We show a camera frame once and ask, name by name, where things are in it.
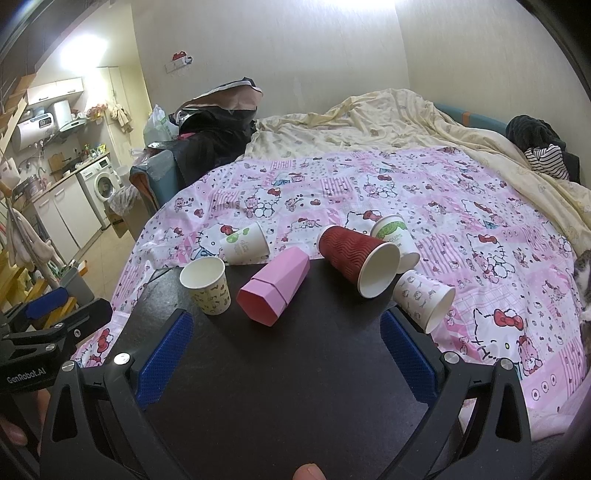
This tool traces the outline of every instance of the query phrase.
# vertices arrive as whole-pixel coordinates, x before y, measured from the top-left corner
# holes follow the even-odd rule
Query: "bed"
[[[271,258],[290,246],[318,258],[324,226],[368,233],[391,212],[422,252],[416,269],[456,287],[432,334],[439,348],[472,362],[510,358],[532,437],[565,431],[587,373],[572,273],[591,247],[589,191],[532,172],[501,134],[466,128],[409,90],[258,120],[242,158],[148,222],[113,294],[111,323],[74,358],[100,365],[154,273],[219,255],[220,239],[253,221]]]

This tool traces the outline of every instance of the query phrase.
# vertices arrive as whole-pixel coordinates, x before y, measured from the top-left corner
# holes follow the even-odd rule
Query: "blue gripper pad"
[[[389,310],[382,314],[379,329],[384,344],[402,372],[414,398],[432,407],[438,396],[435,370]]]
[[[138,374],[135,399],[141,409],[160,400],[192,336],[193,317],[184,312],[164,335]]]
[[[53,312],[68,301],[68,292],[64,287],[56,288],[49,293],[29,302],[26,315],[29,320],[38,320],[44,315]]]

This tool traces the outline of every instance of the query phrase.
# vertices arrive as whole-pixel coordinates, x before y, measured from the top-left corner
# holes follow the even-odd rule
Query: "trash bin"
[[[77,267],[70,269],[62,276],[60,287],[64,287],[70,297],[76,298],[76,303],[81,307],[93,301],[95,294],[78,273]]]

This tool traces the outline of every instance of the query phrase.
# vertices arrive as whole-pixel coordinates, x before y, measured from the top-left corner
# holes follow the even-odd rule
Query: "paper cup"
[[[378,240],[391,242],[398,247],[400,250],[398,273],[404,273],[414,268],[421,260],[418,248],[400,215],[388,215],[377,221],[371,229],[370,235]]]
[[[396,245],[336,225],[321,232],[318,250],[367,299],[388,288],[400,262]]]
[[[180,281],[206,315],[220,315],[230,306],[226,265],[220,258],[193,260],[183,268]]]
[[[394,287],[394,301],[425,331],[431,333],[452,307],[456,289],[409,270]]]
[[[228,235],[221,241],[222,252],[230,265],[269,255],[269,245],[258,222]]]

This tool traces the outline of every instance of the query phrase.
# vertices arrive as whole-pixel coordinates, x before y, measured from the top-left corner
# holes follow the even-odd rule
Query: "pink hexagonal box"
[[[310,269],[310,257],[297,247],[283,250],[244,285],[236,301],[248,317],[272,326]]]

